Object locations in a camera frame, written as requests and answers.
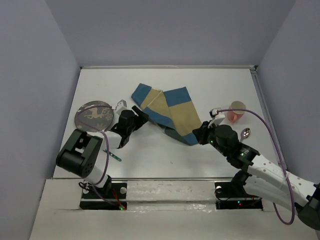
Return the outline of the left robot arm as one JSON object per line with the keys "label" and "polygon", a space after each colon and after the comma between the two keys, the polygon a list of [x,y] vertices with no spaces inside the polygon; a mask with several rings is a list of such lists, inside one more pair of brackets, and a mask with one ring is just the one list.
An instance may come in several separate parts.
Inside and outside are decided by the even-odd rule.
{"label": "left robot arm", "polygon": [[107,175],[110,149],[121,149],[130,140],[133,132],[149,120],[149,115],[137,106],[127,109],[124,101],[115,107],[118,122],[108,131],[88,133],[75,129],[56,157],[56,165],[73,173],[91,185],[97,196],[110,194],[112,179]]}

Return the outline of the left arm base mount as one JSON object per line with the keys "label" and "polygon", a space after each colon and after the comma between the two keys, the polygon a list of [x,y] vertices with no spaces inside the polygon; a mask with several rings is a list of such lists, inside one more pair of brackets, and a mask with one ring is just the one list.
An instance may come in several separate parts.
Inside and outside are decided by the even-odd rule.
{"label": "left arm base mount", "polygon": [[107,187],[106,190],[96,187],[101,197],[88,182],[80,181],[78,185],[82,190],[79,202],[79,208],[82,210],[125,211],[127,209],[125,181],[113,181],[111,187]]}

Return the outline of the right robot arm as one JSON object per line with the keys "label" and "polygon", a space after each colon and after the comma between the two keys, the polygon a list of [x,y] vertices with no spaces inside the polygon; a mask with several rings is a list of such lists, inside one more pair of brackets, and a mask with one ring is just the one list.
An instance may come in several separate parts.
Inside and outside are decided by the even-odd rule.
{"label": "right robot arm", "polygon": [[254,148],[242,143],[229,125],[205,121],[193,134],[201,145],[210,144],[231,166],[238,169],[230,183],[235,196],[259,196],[291,210],[308,227],[320,229],[320,186],[272,163]]}

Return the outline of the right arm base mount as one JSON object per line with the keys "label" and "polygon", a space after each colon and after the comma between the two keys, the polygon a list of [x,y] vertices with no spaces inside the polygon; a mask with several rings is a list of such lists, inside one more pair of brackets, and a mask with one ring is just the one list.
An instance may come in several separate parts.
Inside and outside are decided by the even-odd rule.
{"label": "right arm base mount", "polygon": [[244,186],[249,174],[240,170],[231,181],[215,182],[214,195],[217,210],[262,210],[262,198],[247,194]]}

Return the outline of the blue beige placemat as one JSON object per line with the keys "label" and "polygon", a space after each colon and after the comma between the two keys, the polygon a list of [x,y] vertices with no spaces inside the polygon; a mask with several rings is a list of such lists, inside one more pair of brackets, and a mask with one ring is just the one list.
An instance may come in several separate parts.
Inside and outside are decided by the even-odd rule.
{"label": "blue beige placemat", "polygon": [[189,146],[198,144],[193,130],[202,122],[186,87],[163,91],[140,83],[131,98],[167,136]]}

